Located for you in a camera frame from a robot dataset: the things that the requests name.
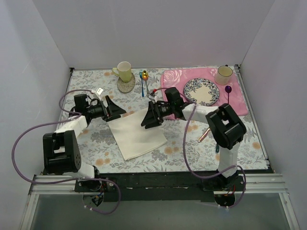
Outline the white cloth napkin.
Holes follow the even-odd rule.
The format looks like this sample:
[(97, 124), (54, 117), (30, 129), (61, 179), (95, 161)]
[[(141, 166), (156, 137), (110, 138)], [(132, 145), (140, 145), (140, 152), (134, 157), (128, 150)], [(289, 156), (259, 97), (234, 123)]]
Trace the white cloth napkin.
[(129, 116), (108, 122), (124, 160), (130, 160), (151, 152), (167, 143), (163, 131), (158, 128), (145, 129), (141, 126), (146, 109)]

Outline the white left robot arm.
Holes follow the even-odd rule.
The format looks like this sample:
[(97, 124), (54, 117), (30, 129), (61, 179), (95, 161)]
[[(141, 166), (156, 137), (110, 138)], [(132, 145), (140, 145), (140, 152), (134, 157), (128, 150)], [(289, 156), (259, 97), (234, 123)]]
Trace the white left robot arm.
[(90, 191), (96, 192), (101, 188), (98, 169), (82, 162), (77, 137), (93, 119), (101, 118), (109, 122), (126, 113), (109, 96), (105, 100), (107, 105), (96, 98), (89, 103), (86, 94), (74, 96), (75, 107), (70, 111), (71, 121), (43, 136), (44, 167), (47, 174), (86, 178), (85, 185)]

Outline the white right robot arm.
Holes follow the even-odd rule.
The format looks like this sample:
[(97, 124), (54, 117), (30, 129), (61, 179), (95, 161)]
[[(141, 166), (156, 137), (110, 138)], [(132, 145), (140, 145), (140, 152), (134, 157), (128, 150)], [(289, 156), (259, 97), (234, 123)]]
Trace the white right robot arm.
[(150, 101), (148, 111), (141, 123), (145, 129), (158, 127), (164, 117), (174, 115), (176, 119), (198, 121), (209, 126), (215, 142), (219, 146), (219, 165), (216, 173), (209, 176), (200, 176), (203, 188), (207, 191), (217, 189), (228, 190), (235, 185), (238, 178), (239, 166), (237, 156), (240, 143), (247, 132), (242, 120), (230, 104), (225, 103), (218, 107), (197, 105), (192, 101), (185, 102), (175, 87), (165, 89), (166, 101)]

